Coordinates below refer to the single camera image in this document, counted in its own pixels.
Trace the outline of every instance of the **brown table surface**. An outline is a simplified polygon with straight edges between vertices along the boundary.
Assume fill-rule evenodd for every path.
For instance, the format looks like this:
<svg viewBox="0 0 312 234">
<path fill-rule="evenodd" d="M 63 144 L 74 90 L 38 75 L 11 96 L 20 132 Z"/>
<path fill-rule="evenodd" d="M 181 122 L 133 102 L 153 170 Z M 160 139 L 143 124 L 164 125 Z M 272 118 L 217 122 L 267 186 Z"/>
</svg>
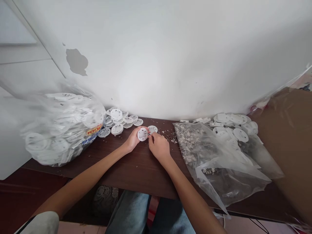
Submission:
<svg viewBox="0 0 312 234">
<path fill-rule="evenodd" d="M 174 132 L 172 123 L 175 123 L 175 121 L 150 118 L 142 119 L 144 121 L 144 126 L 155 125 L 158 127 L 161 135 L 168 137 L 171 156 L 181 171 L 210 207 L 219 208 L 194 183 L 183 161 L 179 144 L 174 144 L 170 141 L 170 137 L 172 137 L 172 133 Z M 124 129 L 122 134 L 117 136 L 110 134 L 106 138 L 97 137 L 80 156 L 63 167 L 43 166 L 34 159 L 31 159 L 23 165 L 23 168 L 74 178 L 121 146 L 133 129 L 134 126 L 129 129 Z M 132 153 L 116 162 L 105 173 L 100 182 L 101 184 L 120 189 L 171 199 L 178 198 L 170 177 L 150 152 L 148 141 L 140 142 Z M 288 223 L 296 223 L 295 218 L 301 220 L 299 214 L 294 210 L 274 183 L 267 185 L 264 191 L 257 192 L 243 201 L 230 205 L 227 210 L 239 214 Z"/>
</svg>

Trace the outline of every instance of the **peeling paint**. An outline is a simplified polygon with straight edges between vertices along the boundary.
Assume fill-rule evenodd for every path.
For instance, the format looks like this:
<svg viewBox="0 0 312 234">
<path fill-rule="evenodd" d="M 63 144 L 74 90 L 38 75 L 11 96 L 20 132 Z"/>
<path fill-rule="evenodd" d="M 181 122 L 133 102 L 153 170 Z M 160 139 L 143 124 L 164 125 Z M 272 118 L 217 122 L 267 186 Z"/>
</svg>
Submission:
<svg viewBox="0 0 312 234">
<path fill-rule="evenodd" d="M 87 76 L 85 69 L 88 66 L 88 59 L 77 49 L 66 49 L 66 60 L 73 73 Z"/>
</svg>

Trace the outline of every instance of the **wire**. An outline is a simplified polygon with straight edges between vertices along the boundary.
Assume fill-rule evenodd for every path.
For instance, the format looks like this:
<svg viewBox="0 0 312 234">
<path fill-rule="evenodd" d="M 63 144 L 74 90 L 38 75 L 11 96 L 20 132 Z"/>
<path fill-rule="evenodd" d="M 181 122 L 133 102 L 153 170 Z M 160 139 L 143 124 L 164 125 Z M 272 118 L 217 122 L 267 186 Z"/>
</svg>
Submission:
<svg viewBox="0 0 312 234">
<path fill-rule="evenodd" d="M 252 219 L 250 219 L 250 220 L 251 220 L 255 225 L 257 225 L 259 228 L 261 228 L 266 234 L 270 234 L 269 231 L 265 228 L 265 226 L 263 226 L 263 224 L 259 222 L 259 220 L 256 219 L 256 221 L 257 221 L 258 223 L 260 223 L 261 226 L 262 226 L 264 229 L 263 229 L 262 227 L 260 227 L 258 224 L 256 224 Z"/>
<path fill-rule="evenodd" d="M 225 229 L 225 216 L 223 215 L 223 228 Z"/>
</svg>

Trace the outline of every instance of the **t-shirt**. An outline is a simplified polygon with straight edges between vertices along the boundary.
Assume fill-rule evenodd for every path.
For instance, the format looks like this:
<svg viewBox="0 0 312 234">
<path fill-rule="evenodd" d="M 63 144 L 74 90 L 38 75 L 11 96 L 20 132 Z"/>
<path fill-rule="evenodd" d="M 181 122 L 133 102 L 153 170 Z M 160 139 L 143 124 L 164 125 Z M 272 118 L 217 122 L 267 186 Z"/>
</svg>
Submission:
<svg viewBox="0 0 312 234">
<path fill-rule="evenodd" d="M 59 216 L 54 211 L 46 211 L 28 220 L 14 234 L 57 234 Z"/>
</svg>

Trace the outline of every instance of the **jeans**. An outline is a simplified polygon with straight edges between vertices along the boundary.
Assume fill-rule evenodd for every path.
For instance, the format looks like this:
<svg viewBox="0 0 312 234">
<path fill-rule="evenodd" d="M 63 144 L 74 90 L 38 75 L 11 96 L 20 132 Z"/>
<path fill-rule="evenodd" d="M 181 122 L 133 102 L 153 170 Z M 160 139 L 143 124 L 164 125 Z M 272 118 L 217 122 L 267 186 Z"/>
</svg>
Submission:
<svg viewBox="0 0 312 234">
<path fill-rule="evenodd" d="M 125 190 L 108 223 L 105 234 L 143 234 L 151 196 Z M 179 200 L 160 198 L 149 234 L 195 233 Z"/>
</svg>

